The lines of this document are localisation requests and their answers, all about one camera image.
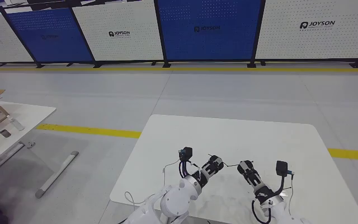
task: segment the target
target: white table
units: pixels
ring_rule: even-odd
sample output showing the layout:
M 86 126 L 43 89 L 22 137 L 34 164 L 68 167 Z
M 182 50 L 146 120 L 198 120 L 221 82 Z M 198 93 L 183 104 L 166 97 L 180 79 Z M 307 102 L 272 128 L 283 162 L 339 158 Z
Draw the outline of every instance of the white table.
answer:
M 28 104 L 14 104 L 11 102 L 0 101 L 0 106 L 2 106 L 12 117 L 17 119 L 25 129 L 18 131 L 8 120 L 5 120 L 0 123 L 0 130 L 6 129 L 11 133 L 11 136 L 5 138 L 0 136 L 0 165 L 7 161 L 12 155 L 14 155 L 18 150 L 23 146 L 31 148 L 34 143 L 25 141 L 26 134 L 29 131 L 38 126 L 42 121 L 49 117 L 53 112 L 56 111 L 56 108 L 50 108 L 47 106 L 35 106 Z M 59 171 L 55 172 L 46 183 L 36 192 L 36 197 L 41 198 L 46 190 L 51 186 L 51 184 L 56 180 L 56 178 L 63 172 L 63 170 L 68 166 L 68 164 L 78 155 L 78 152 L 74 151 L 70 156 L 64 161 L 61 165 Z
M 185 146 L 193 148 L 191 161 L 200 166 L 209 159 L 208 153 L 228 165 L 253 160 L 262 180 L 273 190 L 279 188 L 281 180 L 276 175 L 276 161 L 286 161 L 295 172 L 293 216 L 305 217 L 312 224 L 356 223 L 358 205 L 317 130 L 309 124 L 152 115 L 111 192 L 111 200 L 130 204 L 125 191 L 137 202 L 159 191 L 163 167 L 175 162 L 178 150 Z M 166 177 L 167 185 L 178 184 L 178 164 L 166 168 Z M 289 186 L 290 178 L 286 178 L 285 187 Z M 283 192 L 291 194 L 290 189 Z M 252 187 L 237 168 L 225 167 L 191 203 L 190 216 L 257 223 L 251 212 L 253 198 Z M 256 212 L 261 213 L 256 204 Z

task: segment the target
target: small black object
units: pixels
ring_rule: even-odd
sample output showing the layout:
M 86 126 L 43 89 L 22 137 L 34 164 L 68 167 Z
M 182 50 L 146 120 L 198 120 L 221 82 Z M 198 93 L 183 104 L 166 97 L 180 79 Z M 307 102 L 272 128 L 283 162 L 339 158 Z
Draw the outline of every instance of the small black object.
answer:
M 8 132 L 6 129 L 2 130 L 0 132 L 0 134 L 2 134 L 5 138 L 8 138 L 11 136 L 10 132 Z
M 164 62 L 163 68 L 170 68 L 171 65 L 172 65 L 172 64 L 169 64 L 169 63 L 167 63 L 167 62 Z
M 122 224 L 122 223 L 124 223 L 126 220 L 127 220 L 127 219 L 125 219 L 125 220 L 121 221 L 121 222 L 120 222 L 120 223 L 118 223 L 118 224 Z
M 179 152 L 179 158 L 182 162 L 187 162 L 192 157 L 192 148 L 185 147 Z
M 278 176 L 287 177 L 288 164 L 287 162 L 277 161 L 276 163 L 276 173 Z
M 358 62 L 350 63 L 349 65 L 352 66 L 352 68 L 358 68 Z
M 256 64 L 255 63 L 250 63 L 250 64 L 247 64 L 247 67 L 248 68 L 256 68 Z

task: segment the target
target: pegboard panel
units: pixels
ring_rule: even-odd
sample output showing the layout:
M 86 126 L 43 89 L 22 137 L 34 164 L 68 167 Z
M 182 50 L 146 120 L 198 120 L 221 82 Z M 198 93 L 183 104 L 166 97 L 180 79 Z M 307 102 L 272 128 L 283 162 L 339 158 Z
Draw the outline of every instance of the pegboard panel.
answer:
M 357 0 L 266 0 L 257 59 L 358 58 Z
M 68 8 L 8 16 L 38 62 L 92 61 Z
M 16 34 L 0 14 L 0 62 L 33 62 Z
M 163 60 L 153 1 L 73 9 L 96 60 Z
M 261 0 L 158 0 L 167 58 L 250 59 Z

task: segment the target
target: gray floor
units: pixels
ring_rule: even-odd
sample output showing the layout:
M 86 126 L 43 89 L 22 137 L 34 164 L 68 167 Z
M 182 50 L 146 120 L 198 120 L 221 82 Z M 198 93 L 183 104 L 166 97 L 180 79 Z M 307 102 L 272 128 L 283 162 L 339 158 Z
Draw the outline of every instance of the gray floor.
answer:
M 349 68 L 344 63 L 269 66 Z M 50 124 L 141 131 L 151 114 L 308 123 L 328 148 L 351 150 L 358 150 L 357 86 L 356 73 L 337 72 L 0 71 L 2 100 L 54 106 Z M 32 131 L 31 138 L 39 158 L 21 150 L 0 168 L 0 207 L 12 223 L 113 224 L 133 211 L 110 202 L 109 195 L 136 139 L 44 130 Z M 44 163 L 56 170 L 73 150 L 80 156 L 36 199 L 36 189 L 52 174 Z M 358 200 L 358 160 L 334 161 Z

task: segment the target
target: yellow floor line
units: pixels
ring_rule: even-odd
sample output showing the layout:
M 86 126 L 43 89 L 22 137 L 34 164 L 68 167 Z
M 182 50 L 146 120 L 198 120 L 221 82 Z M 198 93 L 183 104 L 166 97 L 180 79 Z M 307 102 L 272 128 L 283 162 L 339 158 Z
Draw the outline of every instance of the yellow floor line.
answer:
M 329 148 L 329 153 L 334 158 L 350 158 L 358 160 L 358 150 L 340 150 L 338 148 Z
M 208 72 L 353 72 L 358 73 L 358 69 L 354 68 L 235 68 L 235 67 L 223 67 L 223 68 L 197 68 L 197 67 L 118 67 L 118 68 L 0 68 L 0 71 L 208 71 Z
M 141 132 L 134 132 L 132 130 L 113 130 L 103 128 L 87 128 L 87 127 L 76 127 L 67 125 L 56 125 L 56 124 L 40 124 L 37 129 L 40 130 L 56 130 L 58 132 L 72 132 L 82 134 L 99 134 L 102 136 L 117 136 L 125 138 L 139 138 Z
M 99 134 L 102 136 L 116 136 L 124 138 L 139 138 L 141 132 L 134 132 L 132 130 L 114 130 L 103 128 L 88 128 L 88 127 L 76 127 L 67 125 L 56 124 L 40 124 L 37 129 L 39 130 L 55 130 L 58 132 L 72 132 L 81 134 Z M 329 153 L 335 158 L 349 158 L 358 160 L 358 150 L 341 150 L 337 148 L 329 148 Z

